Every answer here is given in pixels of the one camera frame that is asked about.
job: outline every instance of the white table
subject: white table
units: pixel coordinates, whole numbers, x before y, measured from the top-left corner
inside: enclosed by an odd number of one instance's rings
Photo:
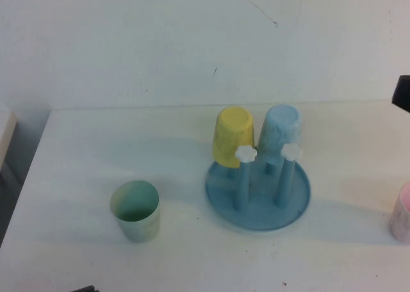
[[[387,222],[410,180],[410,114],[388,102],[297,105],[306,214],[274,232],[232,226],[204,191],[220,106],[53,111],[0,250],[1,291],[409,291],[410,247]],[[258,136],[267,105],[247,106]],[[110,214],[132,179],[161,197],[158,237]]]

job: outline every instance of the white wall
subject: white wall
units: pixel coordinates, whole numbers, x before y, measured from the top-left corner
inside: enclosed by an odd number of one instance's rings
[[[23,125],[11,153],[33,153],[48,108],[391,97],[410,72],[409,5],[0,0],[0,104]]]

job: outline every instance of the plastic cup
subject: plastic cup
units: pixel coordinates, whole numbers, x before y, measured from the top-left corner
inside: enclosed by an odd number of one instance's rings
[[[244,108],[231,106],[222,110],[217,118],[213,137],[213,157],[222,166],[238,168],[235,152],[239,146],[254,146],[254,121]]]
[[[389,228],[397,240],[410,244],[410,182],[403,185],[398,194]]]
[[[160,226],[160,196],[146,181],[122,185],[111,197],[110,209],[127,239],[144,242],[152,239]]]
[[[271,165],[283,161],[282,147],[285,143],[300,145],[302,138],[302,115],[293,106],[275,105],[266,113],[258,143],[258,156]]]

